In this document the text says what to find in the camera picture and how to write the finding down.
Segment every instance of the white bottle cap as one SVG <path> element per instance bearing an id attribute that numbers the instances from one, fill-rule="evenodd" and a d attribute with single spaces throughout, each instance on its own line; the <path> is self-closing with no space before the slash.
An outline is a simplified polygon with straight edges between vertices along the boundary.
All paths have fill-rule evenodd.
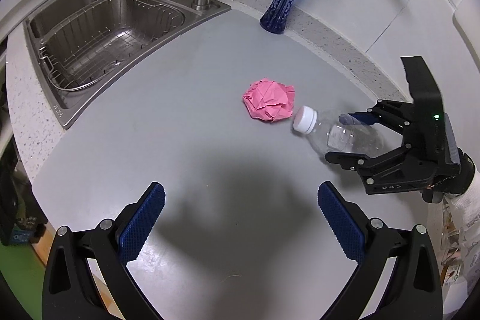
<path id="1" fill-rule="evenodd" d="M 293 120 L 293 129 L 304 135 L 308 135 L 317 122 L 317 112 L 311 107 L 302 106 Z"/>

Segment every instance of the kitchen sink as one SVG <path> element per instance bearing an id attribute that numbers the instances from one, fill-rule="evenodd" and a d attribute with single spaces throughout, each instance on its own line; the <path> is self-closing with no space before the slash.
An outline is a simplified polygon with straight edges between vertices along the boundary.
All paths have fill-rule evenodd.
<path id="1" fill-rule="evenodd" d="M 211 0 L 48 0 L 25 21 L 29 51 L 60 124 L 69 128 L 98 95 L 149 54 L 228 10 Z"/>

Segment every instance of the clear plastic bottle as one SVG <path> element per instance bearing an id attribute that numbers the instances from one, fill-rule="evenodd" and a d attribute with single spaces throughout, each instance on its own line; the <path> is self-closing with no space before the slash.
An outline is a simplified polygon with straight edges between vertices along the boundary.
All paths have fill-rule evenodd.
<path id="1" fill-rule="evenodd" d="M 293 128 L 306 136 L 320 156 L 330 151 L 361 153 L 371 158 L 385 153 L 379 133 L 349 114 L 317 112 L 302 106 L 295 115 Z"/>

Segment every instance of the metal screw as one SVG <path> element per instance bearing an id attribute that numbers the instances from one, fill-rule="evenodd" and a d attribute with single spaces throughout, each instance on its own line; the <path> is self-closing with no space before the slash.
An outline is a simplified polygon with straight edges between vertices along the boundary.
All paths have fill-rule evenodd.
<path id="1" fill-rule="evenodd" d="M 424 235 L 424 234 L 427 233 L 427 228 L 425 228 L 425 227 L 422 226 L 422 225 L 418 225 L 418 226 L 417 226 L 417 232 L 418 232 L 419 234 Z"/>
<path id="2" fill-rule="evenodd" d="M 374 228 L 380 229 L 383 227 L 383 221 L 380 219 L 372 219 L 370 225 Z"/>
<path id="3" fill-rule="evenodd" d="M 58 236 L 63 236 L 64 234 L 66 234 L 68 232 L 68 228 L 65 227 L 65 226 L 61 226 L 58 231 L 57 231 L 57 234 Z"/>
<path id="4" fill-rule="evenodd" d="M 109 220 L 109 219 L 106 219 L 106 220 L 103 220 L 101 223 L 100 223 L 100 228 L 102 228 L 103 230 L 105 229 L 109 229 L 111 226 L 112 226 L 112 221 Z"/>

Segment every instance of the crumpled pink paper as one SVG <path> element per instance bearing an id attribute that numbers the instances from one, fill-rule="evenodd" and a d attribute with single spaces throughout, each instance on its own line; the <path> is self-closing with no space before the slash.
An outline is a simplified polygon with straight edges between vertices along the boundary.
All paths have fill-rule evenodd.
<path id="1" fill-rule="evenodd" d="M 293 114 L 293 86 L 285 86 L 269 79 L 252 83 L 243 95 L 251 118 L 263 121 L 279 121 Z"/>

